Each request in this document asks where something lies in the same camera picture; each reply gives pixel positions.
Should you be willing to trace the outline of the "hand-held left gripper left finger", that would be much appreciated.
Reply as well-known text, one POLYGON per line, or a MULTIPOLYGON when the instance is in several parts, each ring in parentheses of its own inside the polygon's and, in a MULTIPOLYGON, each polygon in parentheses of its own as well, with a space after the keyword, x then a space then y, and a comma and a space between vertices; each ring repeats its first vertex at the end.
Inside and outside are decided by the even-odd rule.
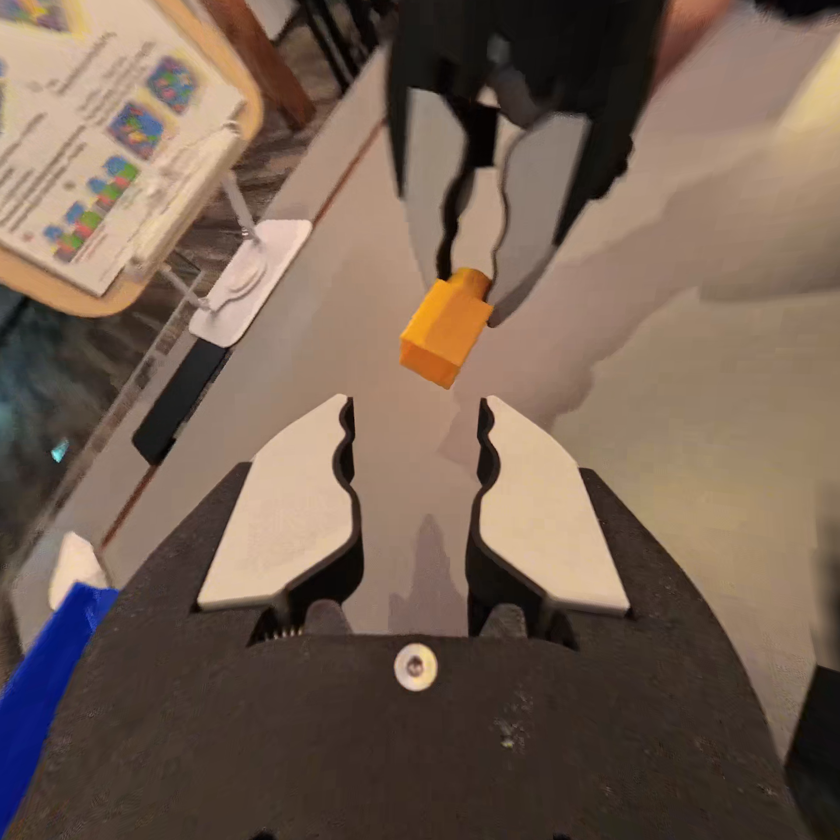
POLYGON ((204 612, 286 601, 345 601, 364 572, 352 486, 354 401, 332 396, 251 459, 196 604, 204 612))

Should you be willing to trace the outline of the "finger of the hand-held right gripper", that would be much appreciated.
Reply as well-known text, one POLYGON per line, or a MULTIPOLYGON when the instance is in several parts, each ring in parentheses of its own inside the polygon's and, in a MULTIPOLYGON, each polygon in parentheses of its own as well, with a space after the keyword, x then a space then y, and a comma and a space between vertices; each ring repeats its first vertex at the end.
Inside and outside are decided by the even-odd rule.
POLYGON ((546 114, 510 146, 500 183, 504 225, 487 294, 491 328, 522 305, 558 249, 554 238, 589 130, 583 115, 546 114))
POLYGON ((467 150, 467 133, 446 100, 409 90, 402 203, 423 283, 451 274, 459 217, 473 186, 467 150))

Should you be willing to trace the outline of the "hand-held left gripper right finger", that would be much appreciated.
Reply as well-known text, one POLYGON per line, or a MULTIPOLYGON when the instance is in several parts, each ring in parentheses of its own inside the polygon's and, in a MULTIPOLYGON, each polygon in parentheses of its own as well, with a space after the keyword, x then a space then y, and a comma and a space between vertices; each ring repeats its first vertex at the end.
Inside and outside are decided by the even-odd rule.
POLYGON ((479 491, 468 531, 468 588, 490 610, 517 604, 526 617, 631 609, 574 458, 497 396, 477 427, 479 491))

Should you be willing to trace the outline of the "yellow mega block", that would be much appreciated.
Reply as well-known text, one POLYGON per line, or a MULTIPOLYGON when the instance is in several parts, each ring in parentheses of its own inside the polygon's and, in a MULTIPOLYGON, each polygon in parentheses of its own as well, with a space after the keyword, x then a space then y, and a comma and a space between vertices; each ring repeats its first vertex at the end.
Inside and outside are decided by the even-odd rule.
POLYGON ((490 279, 471 268, 436 280, 401 334, 401 366, 449 389, 490 319, 489 287, 490 279))

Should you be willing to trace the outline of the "blue storage bin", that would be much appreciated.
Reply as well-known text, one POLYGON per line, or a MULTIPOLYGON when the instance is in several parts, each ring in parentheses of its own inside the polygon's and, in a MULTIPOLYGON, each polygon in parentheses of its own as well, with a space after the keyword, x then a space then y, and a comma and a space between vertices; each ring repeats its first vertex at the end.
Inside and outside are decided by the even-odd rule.
POLYGON ((119 590, 73 584, 1 696, 1 833, 23 800, 82 653, 119 590))

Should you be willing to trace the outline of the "person's right hand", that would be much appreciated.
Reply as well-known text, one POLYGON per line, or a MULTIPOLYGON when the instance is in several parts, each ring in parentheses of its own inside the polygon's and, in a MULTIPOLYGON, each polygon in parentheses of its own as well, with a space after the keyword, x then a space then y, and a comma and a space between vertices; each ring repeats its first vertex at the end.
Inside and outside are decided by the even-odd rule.
POLYGON ((661 85, 726 16, 733 1, 670 1, 658 41, 653 87, 661 85))

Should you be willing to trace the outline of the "black office chair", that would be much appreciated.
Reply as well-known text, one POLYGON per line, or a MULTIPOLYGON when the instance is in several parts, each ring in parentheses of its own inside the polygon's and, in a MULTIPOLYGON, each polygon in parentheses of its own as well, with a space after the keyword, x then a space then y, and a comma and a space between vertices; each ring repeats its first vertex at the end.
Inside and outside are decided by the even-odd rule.
POLYGON ((397 1, 298 1, 300 19, 345 93, 396 19, 397 1))

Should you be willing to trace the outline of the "dark tablet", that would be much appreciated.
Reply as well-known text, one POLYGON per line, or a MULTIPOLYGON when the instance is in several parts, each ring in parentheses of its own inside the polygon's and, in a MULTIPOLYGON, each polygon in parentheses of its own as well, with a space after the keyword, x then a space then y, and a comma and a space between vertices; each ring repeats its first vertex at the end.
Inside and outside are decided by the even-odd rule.
POLYGON ((159 466, 184 424, 224 368, 233 349, 196 339, 132 436, 132 446, 149 467, 159 466))

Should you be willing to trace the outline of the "white cloth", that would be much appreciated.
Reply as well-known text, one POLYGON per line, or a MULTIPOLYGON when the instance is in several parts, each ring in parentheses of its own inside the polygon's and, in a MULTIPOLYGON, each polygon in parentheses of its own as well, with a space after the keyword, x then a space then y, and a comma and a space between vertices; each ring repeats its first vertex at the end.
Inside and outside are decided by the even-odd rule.
POLYGON ((54 613, 75 584, 105 590, 113 588, 92 544, 73 531, 59 543, 56 565, 49 579, 48 604, 54 613))

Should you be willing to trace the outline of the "instruction sheet board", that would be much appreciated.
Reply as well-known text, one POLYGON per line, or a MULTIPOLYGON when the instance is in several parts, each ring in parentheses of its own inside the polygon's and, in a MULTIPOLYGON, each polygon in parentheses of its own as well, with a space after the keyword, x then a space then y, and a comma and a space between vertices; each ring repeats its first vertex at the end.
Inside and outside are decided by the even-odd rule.
POLYGON ((2 2, 2 285, 131 306, 260 127, 255 80, 188 2, 2 2))

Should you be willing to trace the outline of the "wooden post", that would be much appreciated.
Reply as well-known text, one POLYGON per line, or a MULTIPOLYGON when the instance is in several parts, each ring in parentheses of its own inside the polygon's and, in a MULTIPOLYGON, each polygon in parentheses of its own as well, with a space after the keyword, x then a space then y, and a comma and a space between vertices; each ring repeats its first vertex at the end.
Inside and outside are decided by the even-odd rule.
POLYGON ((294 130, 306 128, 316 109, 246 1, 200 1, 255 79, 264 98, 294 130))

